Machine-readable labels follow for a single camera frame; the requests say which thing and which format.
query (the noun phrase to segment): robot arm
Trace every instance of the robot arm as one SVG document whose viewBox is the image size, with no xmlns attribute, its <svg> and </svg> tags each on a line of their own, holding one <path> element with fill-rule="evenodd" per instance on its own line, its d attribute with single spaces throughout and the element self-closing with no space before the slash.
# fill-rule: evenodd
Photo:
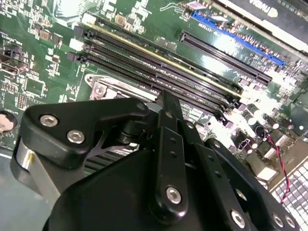
<svg viewBox="0 0 308 231">
<path fill-rule="evenodd" d="M 201 141 L 176 97 L 163 91 L 155 103 L 149 109 L 131 98 L 25 111 L 11 170 L 51 206 L 44 230 L 299 230 L 227 148 Z M 132 142 L 138 151 L 84 177 L 87 158 Z"/>
</svg>

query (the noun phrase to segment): black pcie slot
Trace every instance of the black pcie slot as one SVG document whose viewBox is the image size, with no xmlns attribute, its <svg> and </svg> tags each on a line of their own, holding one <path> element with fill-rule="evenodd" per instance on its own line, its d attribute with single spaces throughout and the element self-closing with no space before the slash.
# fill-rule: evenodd
<svg viewBox="0 0 308 231">
<path fill-rule="evenodd" d="M 146 39 L 144 39 L 144 38 L 142 38 L 142 37 L 140 37 L 140 36 L 138 36 L 138 35 L 136 35 L 134 33 L 131 33 L 131 32 L 128 32 L 127 30 L 124 30 L 123 28 L 119 27 L 118 25 L 115 25 L 115 24 L 113 24 L 113 23 L 111 23 L 111 22 L 109 22 L 109 21 L 107 21 L 105 19 L 101 19 L 101 18 L 98 19 L 98 22 L 104 23 L 105 25 L 107 25 L 107 26 L 109 26 L 109 27 L 111 27 L 113 29 L 116 29 L 117 31 L 113 31 L 115 34 L 118 34 L 118 35 L 120 35 L 122 37 L 125 37 L 125 38 L 129 39 L 129 40 L 134 39 L 134 42 L 136 44 L 140 44 L 141 46 L 147 45 L 149 47 L 153 47 L 153 48 L 157 49 L 158 51 L 163 53 L 165 58 L 168 58 L 168 59 L 170 59 L 170 60 L 172 60 L 174 62 L 177 62 L 177 63 L 181 64 L 183 67 L 186 67 L 187 69 L 190 69 L 192 71 L 195 71 L 198 74 L 201 74 L 201 75 L 203 75 L 203 76 L 205 76 L 207 78 L 210 78 L 211 80 L 219 83 L 222 86 L 225 86 L 227 88 L 231 88 L 233 91 L 235 91 L 237 93 L 242 93 L 242 91 L 243 91 L 243 89 L 240 86 L 238 86 L 236 83 L 232 82 L 231 80 L 223 78 L 223 77 L 221 77 L 221 76 L 219 76 L 219 75 L 217 75 L 217 74 L 215 74 L 215 73 L 213 73 L 213 72 L 211 72 L 209 70 L 206 70 L 203 67 L 198 66 L 195 63 L 193 63 L 193 62 L 191 62 L 191 61 L 189 61 L 189 60 L 187 60 L 187 59 L 177 55 L 176 53 L 170 52 L 169 50 L 167 50 L 165 48 L 162 48 L 159 45 L 157 45 L 157 44 L 155 44 L 155 43 L 153 43 L 151 41 L 148 41 L 148 40 L 146 40 Z M 110 38 L 109 36 L 107 36 L 107 35 L 105 35 L 105 34 L 103 34 L 101 32 L 96 31 L 96 30 L 87 30 L 87 32 L 85 32 L 85 34 L 83 34 L 82 33 L 83 31 L 80 30 L 80 28 L 78 28 L 78 27 L 75 27 L 74 30 L 75 30 L 75 33 L 77 35 L 80 35 L 80 36 L 86 35 L 88 38 L 95 37 L 96 39 L 99 39 L 99 38 L 101 38 L 101 39 L 106 39 L 106 38 L 113 39 L 113 38 Z M 125 44 L 125 43 L 123 43 L 121 41 L 114 40 L 113 44 L 114 45 L 118 44 L 117 45 L 118 48 L 122 47 L 125 50 L 132 49 L 132 47 L 130 47 L 129 45 L 127 45 L 127 44 Z M 146 55 L 147 57 L 151 57 L 153 59 L 152 56 L 150 56 L 150 55 L 148 55 L 146 53 L 141 53 L 140 51 L 137 51 L 137 52 L 139 54 Z M 170 70 L 175 70 L 176 69 L 175 67 L 167 65 L 167 64 L 164 64 L 164 63 L 160 63 L 160 65 L 163 65 L 163 66 L 169 68 Z"/>
<path fill-rule="evenodd" d="M 121 56 L 117 53 L 114 53 L 112 51 L 103 50 L 102 48 L 100 50 L 92 49 L 90 51 L 90 54 L 103 59 L 104 57 L 106 57 L 108 60 L 111 60 L 112 63 L 120 62 L 121 64 L 133 67 L 133 69 L 139 74 L 141 74 L 143 77 L 147 77 L 148 79 L 151 79 L 153 82 L 159 83 L 160 85 L 163 85 L 165 87 L 169 86 L 169 88 L 173 89 L 175 92 L 181 93 L 182 95 L 185 95 L 191 100 L 194 100 L 201 104 L 208 105 L 213 109 L 221 108 L 222 110 L 224 110 L 229 106 L 225 102 L 207 97 L 206 95 L 201 94 L 199 92 L 195 92 L 193 89 L 190 89 L 189 87 L 187 87 L 182 83 L 172 81 L 171 79 L 163 76 L 162 74 L 157 73 L 150 68 L 140 66 L 138 63 L 131 61 L 128 58 Z"/>
<path fill-rule="evenodd" d="M 189 75 L 181 70 L 176 69 L 175 67 L 172 67 L 170 65 L 164 64 L 161 61 L 153 58 L 152 56 L 145 54 L 145 53 L 140 53 L 136 49 L 127 46 L 126 44 L 121 44 L 118 41 L 114 39 L 110 39 L 107 36 L 101 35 L 101 36 L 95 36 L 93 37 L 93 42 L 97 44 L 108 44 L 111 46 L 114 46 L 115 48 L 121 48 L 131 54 L 131 57 L 137 60 L 140 60 L 142 62 L 145 62 L 146 64 L 155 66 L 156 69 L 162 70 L 162 72 L 169 73 L 171 76 L 177 76 L 178 81 L 184 82 L 184 79 L 187 79 L 191 82 L 193 82 L 195 85 L 196 90 L 201 90 L 205 94 L 212 95 L 213 97 L 220 97 L 222 99 L 227 99 L 230 103 L 232 102 L 232 99 L 234 99 L 234 96 L 230 95 L 229 93 L 220 90 L 214 86 L 211 86 L 210 84 L 204 83 L 200 81 L 198 78 Z"/>
<path fill-rule="evenodd" d="M 236 70 L 238 73 L 245 75 L 248 78 L 258 81 L 265 86 L 267 86 L 272 81 L 272 78 L 270 76 L 216 49 L 215 47 L 209 45 L 208 43 L 205 43 L 204 41 L 187 32 L 182 33 L 180 41 L 188 47 L 199 51 L 207 57 L 210 57 L 223 63 L 227 67 Z"/>
<path fill-rule="evenodd" d="M 198 97 L 202 98 L 203 100 L 207 101 L 208 104 L 212 104 L 214 107 L 222 107 L 222 110 L 229 107 L 229 104 L 226 103 L 224 100 L 216 99 L 211 96 L 206 95 L 206 92 L 200 91 L 199 89 L 192 87 L 184 81 L 178 81 L 181 77 L 175 75 L 164 75 L 164 72 L 161 72 L 161 68 L 159 66 L 154 66 L 155 69 L 149 67 L 148 65 L 141 67 L 140 63 L 136 62 L 135 60 L 128 59 L 127 57 L 122 56 L 114 51 L 110 51 L 104 47 L 100 47 L 97 45 L 93 45 L 91 47 L 90 52 L 102 56 L 106 56 L 108 58 L 114 59 L 116 62 L 121 62 L 127 64 L 128 66 L 134 67 L 135 70 L 143 72 L 147 75 L 155 76 L 162 81 L 167 81 L 172 85 L 180 87 L 183 91 L 190 92 L 192 95 L 197 95 Z"/>
</svg>

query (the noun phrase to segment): red and black wire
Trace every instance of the red and black wire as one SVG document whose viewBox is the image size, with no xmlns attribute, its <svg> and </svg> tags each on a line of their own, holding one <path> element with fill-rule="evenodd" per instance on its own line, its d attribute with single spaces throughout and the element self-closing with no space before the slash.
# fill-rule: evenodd
<svg viewBox="0 0 308 231">
<path fill-rule="evenodd" d="M 281 157 L 281 154 L 280 154 L 280 151 L 279 151 L 279 146 L 277 146 L 275 144 L 275 142 L 271 139 L 270 135 L 268 135 L 267 138 L 268 138 L 268 141 L 270 142 L 270 144 L 273 145 L 273 147 L 275 148 L 276 154 L 277 154 L 279 162 L 280 162 L 280 166 L 282 168 L 282 171 L 283 171 L 283 174 L 284 174 L 284 177 L 285 177 L 286 190 L 285 190 L 285 193 L 283 194 L 281 201 L 280 201 L 280 203 L 283 204 L 283 202 L 285 201 L 285 199 L 288 196 L 288 193 L 290 192 L 291 182 L 290 182 L 288 175 L 287 175 L 287 172 L 285 170 L 285 165 L 284 165 L 284 162 L 282 160 L 282 157 Z"/>
</svg>

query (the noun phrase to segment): bolt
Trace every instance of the bolt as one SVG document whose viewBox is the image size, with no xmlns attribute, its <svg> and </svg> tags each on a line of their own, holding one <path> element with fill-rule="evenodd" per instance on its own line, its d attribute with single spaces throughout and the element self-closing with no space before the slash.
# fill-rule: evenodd
<svg viewBox="0 0 308 231">
<path fill-rule="evenodd" d="M 146 109 L 146 107 L 145 107 L 145 105 L 143 103 L 137 103 L 137 107 L 139 109 L 143 110 L 143 111 Z"/>
<path fill-rule="evenodd" d="M 272 214 L 272 217 L 274 218 L 275 223 L 279 226 L 279 227 L 283 227 L 283 222 L 282 220 L 279 218 L 279 216 L 275 213 Z"/>
<path fill-rule="evenodd" d="M 218 148 L 220 148 L 220 143 L 218 143 L 217 141 L 214 141 L 214 145 Z"/>
<path fill-rule="evenodd" d="M 96 94 L 98 94 L 98 95 L 102 95 L 103 89 L 102 89 L 102 88 L 97 88 L 97 89 L 95 90 L 95 92 L 96 92 Z"/>
<path fill-rule="evenodd" d="M 81 131 L 71 130 L 67 134 L 67 139 L 72 143 L 81 144 L 85 141 L 85 136 Z"/>
<path fill-rule="evenodd" d="M 245 228 L 245 220 L 238 211 L 234 209 L 231 210 L 231 217 L 233 221 L 235 222 L 235 224 L 238 225 L 238 227 L 240 227 L 241 229 Z"/>
<path fill-rule="evenodd" d="M 191 129 L 193 129 L 193 125 L 192 125 L 191 122 L 187 122 L 187 126 L 188 126 L 189 128 L 191 128 Z"/>
<path fill-rule="evenodd" d="M 287 220 L 288 224 L 289 224 L 292 228 L 295 228 L 295 223 L 294 223 L 294 221 L 293 221 L 288 215 L 284 215 L 284 218 Z"/>
<path fill-rule="evenodd" d="M 166 190 L 166 194 L 167 194 L 167 198 L 172 203 L 179 204 L 181 202 L 181 199 L 182 199 L 181 194 L 177 189 L 175 189 L 173 187 L 169 187 Z"/>
<path fill-rule="evenodd" d="M 172 119 L 172 114 L 170 112 L 166 112 L 166 115 Z"/>
<path fill-rule="evenodd" d="M 58 124 L 58 120 L 53 115 L 43 115 L 39 119 L 41 124 L 47 127 L 54 127 Z"/>
</svg>

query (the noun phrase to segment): black ram slot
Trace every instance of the black ram slot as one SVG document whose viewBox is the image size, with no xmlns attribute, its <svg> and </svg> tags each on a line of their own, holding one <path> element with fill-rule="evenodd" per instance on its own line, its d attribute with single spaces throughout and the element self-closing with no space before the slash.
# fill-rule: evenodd
<svg viewBox="0 0 308 231">
<path fill-rule="evenodd" d="M 245 75 L 248 78 L 258 81 L 265 86 L 267 86 L 272 81 L 270 76 L 216 49 L 215 47 L 187 32 L 182 33 L 180 41 L 188 47 L 223 63 L 227 67 L 236 70 L 238 73 Z"/>
<path fill-rule="evenodd" d="M 94 45 L 95 48 L 97 47 L 102 47 L 101 44 L 108 44 L 111 46 L 114 46 L 115 48 L 119 48 L 120 44 L 118 44 L 117 41 L 115 41 L 114 39 L 110 39 L 110 38 L 102 38 L 102 37 L 94 37 L 93 38 L 93 42 L 96 42 L 96 45 Z M 127 51 L 130 53 L 130 55 L 135 58 L 138 59 L 142 62 L 148 63 L 152 66 L 155 66 L 157 69 L 161 69 L 162 71 L 169 73 L 170 75 L 174 75 L 174 76 L 178 76 L 180 79 L 187 79 L 191 82 L 193 82 L 195 84 L 195 88 L 196 90 L 199 89 L 204 89 L 202 90 L 203 93 L 205 94 L 209 94 L 212 96 L 217 96 L 220 97 L 222 99 L 226 99 L 228 100 L 230 103 L 233 101 L 233 99 L 235 99 L 235 97 L 219 88 L 216 88 L 206 82 L 202 82 L 200 81 L 198 78 L 189 75 L 183 71 L 180 71 L 178 69 L 176 69 L 175 67 L 172 67 L 170 65 L 164 64 L 161 61 L 153 58 L 152 56 L 148 55 L 148 54 L 141 54 L 140 52 L 138 52 L 136 49 L 131 48 L 130 46 L 127 46 L 126 44 L 124 44 L 124 46 L 122 46 L 123 50 Z"/>
<path fill-rule="evenodd" d="M 229 79 L 226 79 L 226 78 L 223 78 L 209 70 L 206 70 L 204 69 L 203 67 L 201 66 L 198 66 L 196 64 L 194 64 L 193 62 L 189 61 L 189 60 L 186 60 L 185 58 L 177 55 L 176 53 L 173 53 L 173 52 L 170 52 L 169 50 L 165 49 L 165 48 L 162 48 L 160 46 L 158 46 L 157 44 L 151 42 L 151 41 L 148 41 L 136 34 L 133 34 L 133 33 L 130 33 L 126 30 L 123 30 L 121 27 L 117 26 L 117 25 L 114 25 L 112 23 L 110 23 L 109 21 L 106 21 L 105 19 L 98 19 L 99 22 L 106 22 L 105 25 L 107 26 L 110 26 L 111 28 L 114 28 L 120 32 L 124 32 L 124 34 L 120 33 L 118 31 L 114 31 L 115 34 L 118 34 L 124 38 L 127 38 L 129 37 L 128 39 L 132 40 L 132 39 L 135 39 L 134 42 L 136 42 L 137 44 L 140 44 L 140 41 L 142 42 L 142 44 L 140 44 L 141 46 L 144 46 L 144 45 L 148 45 L 150 47 L 154 47 L 155 49 L 159 50 L 161 53 L 164 54 L 164 56 L 170 60 L 173 60 L 173 61 L 176 61 L 177 63 L 181 64 L 182 66 L 186 67 L 187 69 L 190 69 L 190 70 L 193 70 L 195 71 L 196 73 L 199 73 L 207 78 L 210 78 L 214 81 L 216 81 L 217 83 L 219 83 L 220 85 L 222 86 L 225 86 L 227 88 L 230 88 L 232 90 L 234 90 L 235 92 L 237 93 L 242 93 L 243 89 L 235 84 L 234 82 L 230 81 Z M 130 47 L 129 45 L 121 42 L 121 41 L 117 41 L 111 37 L 109 37 L 108 35 L 105 35 L 101 32 L 98 32 L 96 30 L 87 30 L 85 33 L 83 33 L 83 30 L 80 29 L 80 28 L 76 28 L 76 32 L 75 32 L 77 35 L 84 35 L 88 38 L 91 38 L 91 39 L 97 39 L 98 41 L 100 41 L 100 39 L 103 39 L 104 41 L 102 41 L 102 43 L 104 42 L 108 42 L 108 43 L 112 43 L 112 45 L 118 47 L 118 48 L 122 48 L 124 50 L 131 50 L 134 48 Z M 144 56 L 147 56 L 147 57 L 150 57 L 152 60 L 155 60 L 156 62 L 160 62 L 161 65 L 163 66 L 166 66 L 166 67 L 170 67 L 170 70 L 174 70 L 176 68 L 174 68 L 173 66 L 170 66 L 168 64 L 165 64 L 155 58 L 153 58 L 152 56 L 150 56 L 149 54 L 146 54 L 146 53 L 141 53 L 140 51 L 137 51 L 137 53 L 140 55 L 144 55 Z"/>
<path fill-rule="evenodd" d="M 217 116 L 220 115 L 220 110 L 216 110 L 213 109 L 211 107 L 208 107 L 207 105 L 201 104 L 199 102 L 195 102 L 192 101 L 191 98 L 188 98 L 184 95 L 182 95 L 181 92 L 174 92 L 173 90 L 171 90 L 170 88 L 167 88 L 165 86 L 159 85 L 155 82 L 152 82 L 148 76 L 142 76 L 141 73 L 131 73 L 128 70 L 123 69 L 122 67 L 118 66 L 118 65 L 114 65 L 111 62 L 108 62 L 106 60 L 102 60 L 93 56 L 89 56 L 88 57 L 88 62 L 92 65 L 96 65 L 96 66 L 100 66 L 101 68 L 105 69 L 105 70 L 109 70 L 109 71 L 113 71 L 113 72 L 117 72 L 120 73 L 121 75 L 127 77 L 128 79 L 133 79 L 134 81 L 137 81 L 138 83 L 142 85 L 147 85 L 147 88 L 156 90 L 156 91 L 161 91 L 161 90 L 166 90 L 170 93 L 172 93 L 173 95 L 175 95 L 176 97 L 178 97 L 180 100 L 184 101 L 187 104 L 190 104 L 194 107 L 199 108 L 200 110 L 206 112 L 209 115 L 212 116 Z"/>
<path fill-rule="evenodd" d="M 152 70 L 148 67 L 141 67 L 140 64 L 131 61 L 130 59 L 114 53 L 109 50 L 104 50 L 101 48 L 100 50 L 92 49 L 90 51 L 90 54 L 97 56 L 97 57 L 106 57 L 110 60 L 112 60 L 113 63 L 120 62 L 121 64 L 125 64 L 129 67 L 133 67 L 135 71 L 141 73 L 143 76 L 148 76 L 153 82 L 159 82 L 161 85 L 164 85 L 166 87 L 169 86 L 170 89 L 173 89 L 175 92 L 181 92 L 183 95 L 186 95 L 186 97 L 197 101 L 199 103 L 212 106 L 213 108 L 221 108 L 222 110 L 228 108 L 228 104 L 216 99 L 213 99 L 211 97 L 208 97 L 202 93 L 195 92 L 193 89 L 190 89 L 187 85 L 184 85 L 182 83 L 172 81 L 171 79 L 161 75 L 160 73 Z"/>
<path fill-rule="evenodd" d="M 216 99 L 211 96 L 205 95 L 206 92 L 200 90 L 201 86 L 197 86 L 196 84 L 194 84 L 193 85 L 194 89 L 193 89 L 190 84 L 185 82 L 185 80 L 179 81 L 179 79 L 181 79 L 181 76 L 178 76 L 176 74 L 171 75 L 170 73 L 169 75 L 166 75 L 164 71 L 161 70 L 161 67 L 159 66 L 153 66 L 154 67 L 153 69 L 153 68 L 150 68 L 148 64 L 146 64 L 146 66 L 141 68 L 140 63 L 134 60 L 128 59 L 127 57 L 124 57 L 121 54 L 112 52 L 104 47 L 98 47 L 95 45 L 92 47 L 90 52 L 96 53 L 98 55 L 106 56 L 108 58 L 112 58 L 114 59 L 115 62 L 120 61 L 121 63 L 127 64 L 128 66 L 132 66 L 134 67 L 134 69 L 140 72 L 143 72 L 147 75 L 154 75 L 157 78 L 162 79 L 163 81 L 167 81 L 170 84 L 173 84 L 173 85 L 176 85 L 182 88 L 184 91 L 189 91 L 193 95 L 198 95 L 203 100 L 207 101 L 208 104 L 213 104 L 215 107 L 222 106 L 222 110 L 229 107 L 229 104 L 226 103 L 224 100 Z"/>
</svg>

